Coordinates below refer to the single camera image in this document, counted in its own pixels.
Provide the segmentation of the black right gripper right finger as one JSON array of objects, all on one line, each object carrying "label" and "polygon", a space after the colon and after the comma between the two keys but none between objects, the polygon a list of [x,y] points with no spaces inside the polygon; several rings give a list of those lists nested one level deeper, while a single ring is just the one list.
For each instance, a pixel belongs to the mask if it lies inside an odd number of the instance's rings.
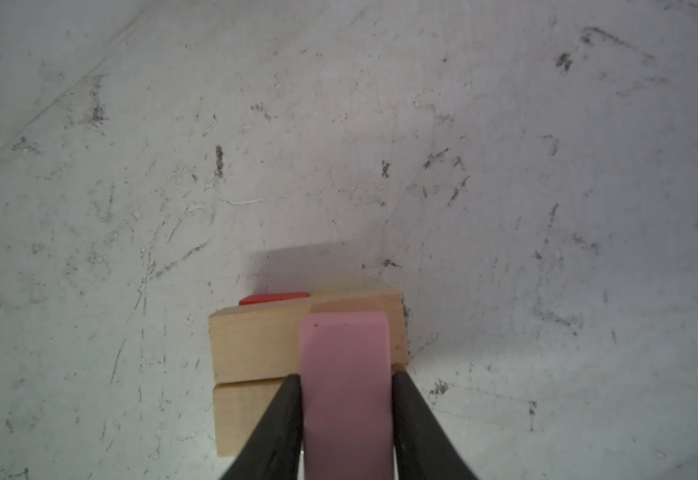
[{"label": "black right gripper right finger", "polygon": [[392,415],[399,479],[478,479],[406,371],[392,375]]}]

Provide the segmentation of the red rectangular block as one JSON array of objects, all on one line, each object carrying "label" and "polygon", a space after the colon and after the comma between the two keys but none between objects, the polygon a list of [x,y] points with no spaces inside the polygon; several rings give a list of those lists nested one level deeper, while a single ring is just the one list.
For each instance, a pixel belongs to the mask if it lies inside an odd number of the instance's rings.
[{"label": "red rectangular block", "polygon": [[289,300],[297,300],[303,298],[309,298],[310,294],[308,292],[287,292],[287,293],[265,293],[265,294],[252,294],[244,297],[238,302],[239,306],[248,306],[264,303],[273,303]]}]

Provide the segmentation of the pink rectangular block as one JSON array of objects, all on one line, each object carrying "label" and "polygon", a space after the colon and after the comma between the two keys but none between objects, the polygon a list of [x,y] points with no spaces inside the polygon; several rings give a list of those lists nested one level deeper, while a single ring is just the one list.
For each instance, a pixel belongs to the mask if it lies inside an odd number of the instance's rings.
[{"label": "pink rectangular block", "polygon": [[389,321],[380,311],[313,313],[300,326],[304,476],[392,479]]}]

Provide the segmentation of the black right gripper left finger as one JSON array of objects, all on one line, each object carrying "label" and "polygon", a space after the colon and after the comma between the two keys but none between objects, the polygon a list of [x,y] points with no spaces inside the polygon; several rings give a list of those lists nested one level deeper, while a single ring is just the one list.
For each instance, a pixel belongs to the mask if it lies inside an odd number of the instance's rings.
[{"label": "black right gripper left finger", "polygon": [[303,441],[302,388],[288,375],[222,480],[296,480]]}]

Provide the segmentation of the natural wood block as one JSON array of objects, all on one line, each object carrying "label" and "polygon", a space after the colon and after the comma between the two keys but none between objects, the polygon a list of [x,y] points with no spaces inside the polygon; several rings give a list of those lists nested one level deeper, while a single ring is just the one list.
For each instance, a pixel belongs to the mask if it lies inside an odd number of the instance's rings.
[{"label": "natural wood block", "polygon": [[402,294],[386,287],[235,306],[212,314],[214,383],[270,380],[296,373],[303,319],[310,313],[350,311],[384,312],[389,319],[391,363],[409,363]]},{"label": "natural wood block", "polygon": [[[382,378],[404,370],[350,361],[309,362],[302,373],[306,453],[320,460],[340,457],[380,457],[391,460],[391,380]],[[218,454],[236,456],[275,393],[281,379],[221,384],[214,388],[213,406]]]}]

